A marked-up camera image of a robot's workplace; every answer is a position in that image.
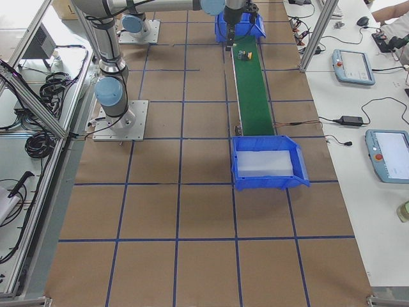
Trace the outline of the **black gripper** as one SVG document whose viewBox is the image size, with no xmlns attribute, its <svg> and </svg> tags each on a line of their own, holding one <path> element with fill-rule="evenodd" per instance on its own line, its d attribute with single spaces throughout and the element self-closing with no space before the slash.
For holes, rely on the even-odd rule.
<svg viewBox="0 0 409 307">
<path fill-rule="evenodd" d="M 258 7 L 250 0 L 225 0 L 223 18 L 227 24 L 225 46 L 226 52 L 230 51 L 234 44 L 235 26 L 241 21 L 243 13 L 250 13 L 256 17 L 258 14 Z"/>
</svg>

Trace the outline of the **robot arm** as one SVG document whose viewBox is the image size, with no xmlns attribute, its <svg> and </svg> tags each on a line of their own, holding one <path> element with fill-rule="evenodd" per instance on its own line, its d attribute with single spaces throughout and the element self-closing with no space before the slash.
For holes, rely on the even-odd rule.
<svg viewBox="0 0 409 307">
<path fill-rule="evenodd" d="M 120 53 L 116 16 L 134 3 L 126 1 L 119 10 L 110 1 L 74 1 L 73 4 L 93 28 L 102 73 L 95 85 L 95 97 L 105 112 L 107 127 L 123 130 L 133 124 L 135 115 L 129 110 L 128 67 Z"/>
<path fill-rule="evenodd" d="M 258 17 L 258 7 L 252 1 L 108 1 L 105 9 L 108 16 L 117 13 L 171 12 L 182 10 L 203 10 L 208 15 L 223 13 L 226 22 L 226 51 L 230 51 L 236 35 L 236 25 L 242 20 L 242 15 L 248 13 L 250 23 L 255 24 Z"/>
</svg>

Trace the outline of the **person hand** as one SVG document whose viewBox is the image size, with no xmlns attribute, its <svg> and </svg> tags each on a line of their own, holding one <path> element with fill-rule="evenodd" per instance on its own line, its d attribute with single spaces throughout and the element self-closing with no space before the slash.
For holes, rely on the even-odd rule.
<svg viewBox="0 0 409 307">
<path fill-rule="evenodd" d="M 402 8 L 401 5 L 395 5 L 395 6 L 388 6 L 385 8 L 382 8 L 380 10 L 377 10 L 372 13 L 375 21 L 380 22 L 381 24 L 384 24 L 387 20 L 390 19 L 395 19 L 402 14 L 405 13 L 405 8 Z"/>
</svg>

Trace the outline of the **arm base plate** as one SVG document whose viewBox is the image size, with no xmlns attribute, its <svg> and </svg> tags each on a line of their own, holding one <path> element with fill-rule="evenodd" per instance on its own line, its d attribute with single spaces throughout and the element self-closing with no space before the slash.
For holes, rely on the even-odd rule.
<svg viewBox="0 0 409 307">
<path fill-rule="evenodd" d="M 104 119 L 96 122 L 96 132 L 91 135 L 94 141 L 142 141 L 148 114 L 147 100 L 129 100 L 128 111 L 116 122 L 116 119 L 106 117 L 103 107 L 100 107 L 99 117 Z"/>
<path fill-rule="evenodd" d="M 132 16 L 122 18 L 123 31 L 119 37 L 121 45 L 157 44 L 160 20 L 140 20 Z"/>
</svg>

